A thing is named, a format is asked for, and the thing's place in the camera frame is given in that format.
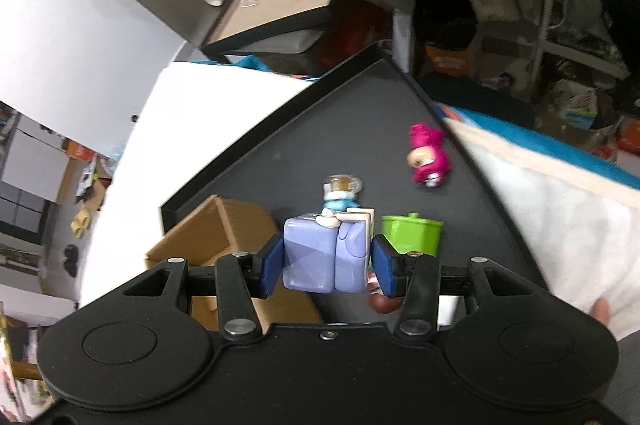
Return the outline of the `person's hand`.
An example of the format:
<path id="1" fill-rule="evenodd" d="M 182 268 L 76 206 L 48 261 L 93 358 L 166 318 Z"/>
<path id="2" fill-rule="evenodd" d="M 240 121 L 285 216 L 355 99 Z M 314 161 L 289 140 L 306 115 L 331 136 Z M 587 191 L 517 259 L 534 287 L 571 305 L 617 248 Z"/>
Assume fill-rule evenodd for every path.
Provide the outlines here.
<path id="1" fill-rule="evenodd" d="M 611 306 L 604 297 L 600 297 L 592 305 L 589 315 L 594 320 L 608 327 L 611 321 Z"/>

